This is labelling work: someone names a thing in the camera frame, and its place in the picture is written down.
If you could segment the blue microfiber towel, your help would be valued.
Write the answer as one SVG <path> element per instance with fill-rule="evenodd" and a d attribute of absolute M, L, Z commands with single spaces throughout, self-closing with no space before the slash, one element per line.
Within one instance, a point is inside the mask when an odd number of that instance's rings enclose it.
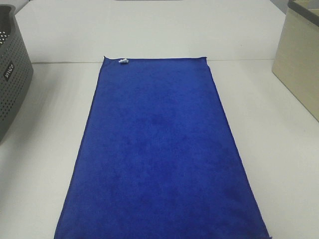
<path fill-rule="evenodd" d="M 206 58 L 105 58 L 57 239 L 267 239 Z"/>

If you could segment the beige storage box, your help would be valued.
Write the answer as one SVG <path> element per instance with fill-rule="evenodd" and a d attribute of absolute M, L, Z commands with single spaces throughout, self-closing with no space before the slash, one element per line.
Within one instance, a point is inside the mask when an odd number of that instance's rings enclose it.
<path fill-rule="evenodd" d="M 319 2 L 290 0 L 274 75 L 315 118 L 319 118 Z"/>

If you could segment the grey perforated plastic basket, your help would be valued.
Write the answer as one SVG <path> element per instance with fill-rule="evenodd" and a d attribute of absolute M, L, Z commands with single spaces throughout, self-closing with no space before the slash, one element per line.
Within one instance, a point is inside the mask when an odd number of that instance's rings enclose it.
<path fill-rule="evenodd" d="M 3 139 L 28 92 L 33 67 L 15 18 L 15 6 L 0 5 L 0 138 Z"/>

